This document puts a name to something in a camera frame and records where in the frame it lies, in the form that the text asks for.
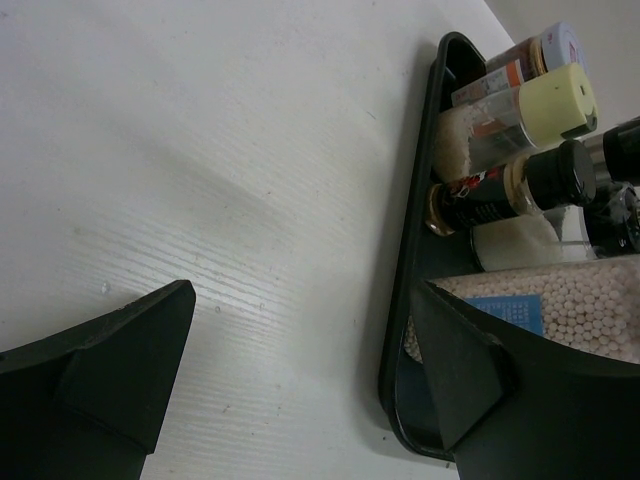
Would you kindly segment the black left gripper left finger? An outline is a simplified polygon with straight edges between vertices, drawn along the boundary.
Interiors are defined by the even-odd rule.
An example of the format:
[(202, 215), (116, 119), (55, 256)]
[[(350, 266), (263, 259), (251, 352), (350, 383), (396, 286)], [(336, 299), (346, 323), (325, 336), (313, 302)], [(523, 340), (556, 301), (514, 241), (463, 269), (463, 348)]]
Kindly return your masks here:
[(188, 280), (1, 354), (4, 479), (137, 479), (196, 304)]

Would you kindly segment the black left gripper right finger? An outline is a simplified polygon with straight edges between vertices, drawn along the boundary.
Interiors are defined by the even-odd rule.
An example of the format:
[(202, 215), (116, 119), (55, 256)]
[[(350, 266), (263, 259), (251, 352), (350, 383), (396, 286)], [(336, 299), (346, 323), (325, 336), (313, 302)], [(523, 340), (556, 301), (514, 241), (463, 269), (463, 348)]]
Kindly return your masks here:
[(411, 310), (463, 479), (635, 479), (639, 368), (549, 341), (429, 282)]

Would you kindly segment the tall blue-label bead jar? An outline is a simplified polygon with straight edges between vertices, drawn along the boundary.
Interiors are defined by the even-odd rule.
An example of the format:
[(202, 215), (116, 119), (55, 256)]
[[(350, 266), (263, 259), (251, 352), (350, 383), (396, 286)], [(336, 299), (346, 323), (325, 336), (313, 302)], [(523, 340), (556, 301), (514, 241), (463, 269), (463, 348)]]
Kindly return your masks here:
[(639, 362), (637, 255), (454, 276), (435, 285), (548, 340)]

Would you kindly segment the black plastic tray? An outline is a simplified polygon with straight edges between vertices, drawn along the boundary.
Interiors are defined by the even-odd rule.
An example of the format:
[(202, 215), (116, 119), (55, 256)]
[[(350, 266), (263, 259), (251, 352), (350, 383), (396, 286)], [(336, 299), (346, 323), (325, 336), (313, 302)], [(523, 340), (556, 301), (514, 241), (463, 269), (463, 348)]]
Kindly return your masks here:
[(410, 287), (416, 280), (481, 271), (470, 234), (439, 237), (426, 227), (424, 215), (438, 115), (451, 106), (451, 93), (461, 81), (486, 73), (484, 62), (465, 35), (449, 32), (441, 38), (435, 58), (418, 67), (426, 86), (377, 381), (387, 424), (404, 452), (449, 463), (453, 457), (442, 446), (423, 367), (405, 352), (404, 340)]

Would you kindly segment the black-cap grinder white salt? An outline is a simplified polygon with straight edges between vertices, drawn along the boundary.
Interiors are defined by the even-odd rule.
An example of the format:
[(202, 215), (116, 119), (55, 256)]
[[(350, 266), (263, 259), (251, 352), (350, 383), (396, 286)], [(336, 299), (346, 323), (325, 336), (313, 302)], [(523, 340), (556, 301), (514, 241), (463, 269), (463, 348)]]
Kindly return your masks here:
[(538, 267), (639, 252), (639, 119), (583, 141), (596, 195), (586, 207), (476, 227), (471, 242), (485, 271)]

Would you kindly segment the small black-cap dark bottle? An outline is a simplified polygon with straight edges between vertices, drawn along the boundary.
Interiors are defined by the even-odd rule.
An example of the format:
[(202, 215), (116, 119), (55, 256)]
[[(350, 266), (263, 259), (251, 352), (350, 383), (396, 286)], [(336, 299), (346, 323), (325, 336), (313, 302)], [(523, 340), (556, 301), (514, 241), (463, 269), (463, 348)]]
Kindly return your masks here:
[(426, 198), (425, 224), (448, 236), (560, 207), (584, 207), (595, 196), (589, 152), (583, 143), (568, 140), (555, 149), (434, 185)]

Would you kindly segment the yellow-cap clear spice bottle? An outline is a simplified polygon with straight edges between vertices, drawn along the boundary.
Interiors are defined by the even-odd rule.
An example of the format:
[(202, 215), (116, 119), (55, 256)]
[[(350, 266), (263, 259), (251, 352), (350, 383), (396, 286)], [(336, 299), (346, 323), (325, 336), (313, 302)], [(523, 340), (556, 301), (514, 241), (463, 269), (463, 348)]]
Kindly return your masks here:
[(570, 63), (440, 113), (432, 168), (442, 181), (469, 176), (583, 137), (598, 116), (586, 72)]

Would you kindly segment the white-lid brown spice jar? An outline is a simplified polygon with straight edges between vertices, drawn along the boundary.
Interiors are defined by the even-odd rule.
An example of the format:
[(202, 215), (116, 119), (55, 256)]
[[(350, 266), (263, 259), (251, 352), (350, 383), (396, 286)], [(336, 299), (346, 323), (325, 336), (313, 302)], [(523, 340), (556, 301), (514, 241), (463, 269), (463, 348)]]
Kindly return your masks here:
[(571, 63), (579, 64), (589, 74), (576, 32), (568, 23), (560, 21), (488, 60), (482, 77), (451, 94), (452, 106), (519, 87)]

